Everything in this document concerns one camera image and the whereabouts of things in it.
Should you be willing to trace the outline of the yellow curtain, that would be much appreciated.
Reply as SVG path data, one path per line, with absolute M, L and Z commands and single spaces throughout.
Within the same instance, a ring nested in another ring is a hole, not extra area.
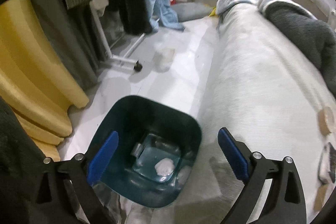
M 1 97 L 42 153 L 60 161 L 57 147 L 72 133 L 68 109 L 89 98 L 47 40 L 31 0 L 1 4 Z

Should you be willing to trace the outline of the dark grey fleece blanket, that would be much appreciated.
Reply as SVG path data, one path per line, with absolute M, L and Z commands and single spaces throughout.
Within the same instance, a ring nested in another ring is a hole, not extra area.
M 335 95 L 335 31 L 305 9 L 288 2 L 273 2 L 262 13 L 319 70 Z

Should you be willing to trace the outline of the grey floor cushion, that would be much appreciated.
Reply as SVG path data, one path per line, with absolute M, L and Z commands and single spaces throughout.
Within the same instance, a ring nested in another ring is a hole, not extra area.
M 209 16 L 213 8 L 199 2 L 185 2 L 172 5 L 179 22 L 201 19 Z

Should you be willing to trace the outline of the white clothes rack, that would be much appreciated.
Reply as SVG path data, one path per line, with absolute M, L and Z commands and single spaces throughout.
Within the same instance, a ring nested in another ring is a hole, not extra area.
M 100 15 L 93 3 L 90 3 L 89 7 L 98 32 L 98 39 L 106 54 L 102 64 L 106 67 L 117 65 L 131 68 L 135 72 L 142 71 L 141 61 L 131 55 L 143 42 L 146 34 L 128 34 L 118 12 L 106 10 L 103 15 Z

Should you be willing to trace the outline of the grey bed mattress sheet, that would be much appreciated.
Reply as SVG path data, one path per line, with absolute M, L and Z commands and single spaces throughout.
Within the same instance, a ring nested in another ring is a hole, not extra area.
M 293 158 L 312 221 L 324 145 L 318 112 L 335 108 L 319 71 L 255 6 L 234 6 L 219 25 L 198 119 L 203 137 L 198 158 L 178 198 L 161 209 L 131 206 L 127 223 L 219 223 L 243 188 L 221 149 L 226 127 L 235 139 L 268 159 Z

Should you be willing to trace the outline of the yellow cloth on floor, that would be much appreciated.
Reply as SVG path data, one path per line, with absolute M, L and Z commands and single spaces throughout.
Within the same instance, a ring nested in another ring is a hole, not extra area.
M 216 9 L 217 9 L 217 8 L 214 7 L 214 8 L 212 9 L 212 11 L 210 12 L 209 16 L 217 16 Z

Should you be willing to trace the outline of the white tissue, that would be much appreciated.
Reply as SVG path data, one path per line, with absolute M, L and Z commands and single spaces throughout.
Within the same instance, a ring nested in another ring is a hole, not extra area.
M 154 166 L 158 176 L 169 176 L 175 170 L 174 162 L 169 158 L 164 158 Z

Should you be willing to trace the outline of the dark teal trash bin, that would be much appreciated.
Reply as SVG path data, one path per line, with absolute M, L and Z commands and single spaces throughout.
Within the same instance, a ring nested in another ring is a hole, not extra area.
M 101 181 L 125 198 L 150 208 L 176 200 L 197 158 L 202 139 L 189 114 L 140 96 L 118 100 L 104 117 L 89 148 L 118 133 L 118 147 Z M 175 170 L 158 176 L 154 166 L 169 158 Z

